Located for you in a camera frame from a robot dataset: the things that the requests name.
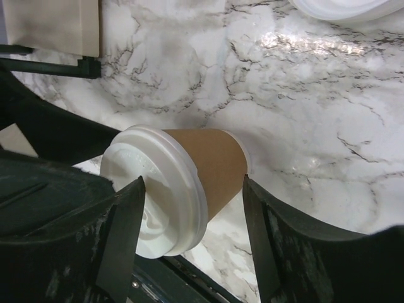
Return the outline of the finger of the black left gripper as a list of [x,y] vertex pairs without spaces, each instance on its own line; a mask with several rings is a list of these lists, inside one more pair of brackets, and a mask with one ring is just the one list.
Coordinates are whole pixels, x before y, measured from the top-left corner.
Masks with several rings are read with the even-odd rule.
[[43,100],[2,64],[1,129],[12,124],[40,158],[68,165],[103,154],[119,133]]

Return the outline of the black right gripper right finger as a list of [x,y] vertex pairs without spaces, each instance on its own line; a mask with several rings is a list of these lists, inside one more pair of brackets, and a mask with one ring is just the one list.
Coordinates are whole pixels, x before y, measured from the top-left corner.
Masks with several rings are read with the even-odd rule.
[[402,302],[403,227],[365,235],[332,226],[243,182],[262,302]]

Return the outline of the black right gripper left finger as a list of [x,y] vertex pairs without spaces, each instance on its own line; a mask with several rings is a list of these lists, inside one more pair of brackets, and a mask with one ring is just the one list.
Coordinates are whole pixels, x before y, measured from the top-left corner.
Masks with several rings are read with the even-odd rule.
[[145,203],[75,167],[1,152],[1,301],[125,302]]

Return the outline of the white plastic cup lid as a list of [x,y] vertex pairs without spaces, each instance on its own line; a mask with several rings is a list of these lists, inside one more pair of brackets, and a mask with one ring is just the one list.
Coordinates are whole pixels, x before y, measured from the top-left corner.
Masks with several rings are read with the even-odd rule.
[[177,256],[202,240],[208,207],[198,170],[172,135],[150,126],[120,132],[102,155],[100,174],[116,191],[142,177],[146,187],[136,254]]

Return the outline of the brown paper coffee cup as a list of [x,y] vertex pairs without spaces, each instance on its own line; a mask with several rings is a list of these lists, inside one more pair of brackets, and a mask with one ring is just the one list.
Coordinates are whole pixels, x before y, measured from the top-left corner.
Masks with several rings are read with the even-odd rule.
[[249,155],[232,133],[220,129],[166,129],[194,162],[214,218],[242,189]]

